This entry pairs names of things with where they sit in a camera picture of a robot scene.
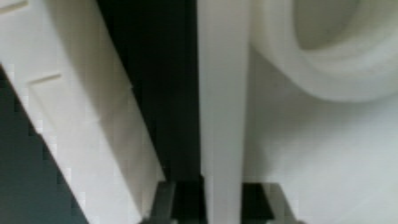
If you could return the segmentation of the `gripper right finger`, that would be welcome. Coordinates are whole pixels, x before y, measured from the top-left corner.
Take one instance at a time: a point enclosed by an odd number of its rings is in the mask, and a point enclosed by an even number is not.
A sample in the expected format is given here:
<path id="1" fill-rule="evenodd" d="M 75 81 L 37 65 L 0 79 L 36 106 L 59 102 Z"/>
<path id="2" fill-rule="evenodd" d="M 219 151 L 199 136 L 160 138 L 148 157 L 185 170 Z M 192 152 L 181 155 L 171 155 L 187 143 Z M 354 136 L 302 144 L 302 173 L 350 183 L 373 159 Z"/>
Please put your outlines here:
<path id="1" fill-rule="evenodd" d="M 242 224 L 306 224 L 295 217 L 277 183 L 244 184 Z"/>

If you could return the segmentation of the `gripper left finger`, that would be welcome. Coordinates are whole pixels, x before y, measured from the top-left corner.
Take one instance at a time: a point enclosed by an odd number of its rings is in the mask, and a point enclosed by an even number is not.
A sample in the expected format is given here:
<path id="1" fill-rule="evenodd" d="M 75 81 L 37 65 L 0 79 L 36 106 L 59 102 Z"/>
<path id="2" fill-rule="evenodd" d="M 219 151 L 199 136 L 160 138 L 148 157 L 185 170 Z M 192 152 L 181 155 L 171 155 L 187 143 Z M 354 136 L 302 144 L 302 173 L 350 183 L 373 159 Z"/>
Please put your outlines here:
<path id="1" fill-rule="evenodd" d="M 203 184 L 162 182 L 149 217 L 141 224 L 208 224 Z"/>

